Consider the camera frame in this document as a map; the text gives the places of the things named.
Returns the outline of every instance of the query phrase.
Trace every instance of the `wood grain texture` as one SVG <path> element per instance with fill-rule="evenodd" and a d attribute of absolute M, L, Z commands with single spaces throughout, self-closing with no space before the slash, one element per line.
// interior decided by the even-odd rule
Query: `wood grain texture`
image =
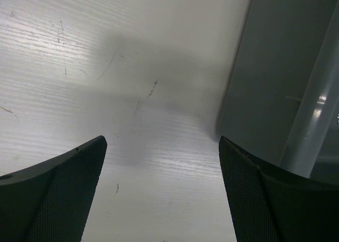
<path fill-rule="evenodd" d="M 83 241 L 235 241 L 213 132 L 248 4 L 0 0 L 0 173 L 104 135 Z"/>

